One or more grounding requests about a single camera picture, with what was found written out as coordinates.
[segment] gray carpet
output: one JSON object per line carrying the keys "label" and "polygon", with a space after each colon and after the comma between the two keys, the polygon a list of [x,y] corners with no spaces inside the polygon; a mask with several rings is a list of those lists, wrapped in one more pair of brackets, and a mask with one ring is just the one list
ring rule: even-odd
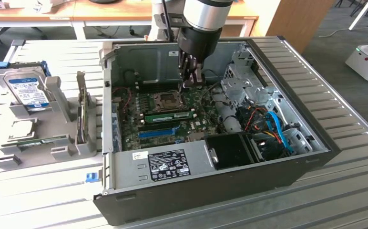
{"label": "gray carpet", "polygon": [[[344,1],[342,8],[330,9],[303,56],[368,121],[368,81],[346,65],[356,46],[368,44],[368,29],[340,31],[330,38],[319,38],[350,27],[355,19],[350,17],[354,10],[350,4]],[[356,27],[367,25],[364,17]]]}
{"label": "gray carpet", "polygon": [[[350,17],[354,6],[350,8],[350,4],[346,0],[340,8],[330,9],[316,36],[303,55],[368,121],[368,81],[344,63],[356,46],[368,43],[368,29],[340,31],[330,38],[319,38],[319,35],[331,34],[332,31],[350,27],[354,21],[354,18]],[[367,25],[368,18],[364,18],[358,27],[366,27]],[[41,29],[46,32],[51,40],[75,39],[75,33],[71,27],[41,27]],[[134,29],[139,34],[149,34],[150,31],[150,27],[138,26]],[[111,35],[115,30],[115,26],[105,29]],[[86,28],[86,33],[89,39],[102,38],[98,36],[98,32],[93,27]],[[121,27],[114,37],[133,37],[129,34],[129,27]],[[31,28],[19,28],[17,31],[9,30],[0,38],[5,42],[5,45],[0,46],[2,61],[13,39],[39,40],[41,35]]]}

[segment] sticker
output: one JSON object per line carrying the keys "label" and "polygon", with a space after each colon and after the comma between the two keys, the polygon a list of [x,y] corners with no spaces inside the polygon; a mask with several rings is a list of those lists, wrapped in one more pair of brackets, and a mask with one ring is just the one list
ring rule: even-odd
{"label": "sticker", "polygon": [[183,149],[150,154],[149,164],[154,181],[191,175]]}
{"label": "sticker", "polygon": [[50,20],[70,20],[67,17],[50,17]]}
{"label": "sticker", "polygon": [[183,117],[188,117],[188,116],[190,116],[190,112],[174,114],[175,118],[183,118]]}
{"label": "sticker", "polygon": [[179,56],[179,51],[170,51],[170,56]]}
{"label": "sticker", "polygon": [[146,159],[149,156],[149,151],[133,153],[134,160]]}
{"label": "sticker", "polygon": [[23,105],[29,107],[49,106],[49,99],[45,92],[38,88],[39,81],[37,78],[25,78],[9,80],[13,84],[13,91],[19,97]]}
{"label": "sticker", "polygon": [[160,121],[167,121],[167,120],[171,120],[172,117],[164,117],[164,118],[154,118],[154,122],[160,122]]}

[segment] green ram module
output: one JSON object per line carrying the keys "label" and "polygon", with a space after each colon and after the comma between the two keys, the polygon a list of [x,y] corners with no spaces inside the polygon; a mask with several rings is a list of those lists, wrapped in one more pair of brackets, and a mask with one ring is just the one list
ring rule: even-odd
{"label": "green ram module", "polygon": [[174,113],[164,114],[149,114],[145,116],[146,123],[159,123],[159,122],[170,122],[170,121],[180,121],[192,119],[195,116],[195,109],[188,111],[180,111]]}

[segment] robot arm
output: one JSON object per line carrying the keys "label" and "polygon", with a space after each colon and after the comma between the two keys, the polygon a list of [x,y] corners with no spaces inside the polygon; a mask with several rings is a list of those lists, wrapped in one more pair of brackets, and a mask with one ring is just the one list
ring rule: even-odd
{"label": "robot arm", "polygon": [[[171,27],[179,27],[178,43],[180,47],[179,69],[183,87],[206,83],[202,68],[206,58],[214,53],[222,35],[234,0],[180,0],[167,1]],[[175,9],[184,6],[183,13]]]}

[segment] power supply label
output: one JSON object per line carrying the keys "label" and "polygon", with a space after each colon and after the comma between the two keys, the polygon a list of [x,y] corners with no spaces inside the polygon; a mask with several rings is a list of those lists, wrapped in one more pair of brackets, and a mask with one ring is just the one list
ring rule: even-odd
{"label": "power supply label", "polygon": [[191,175],[183,149],[149,155],[151,178],[154,181]]}

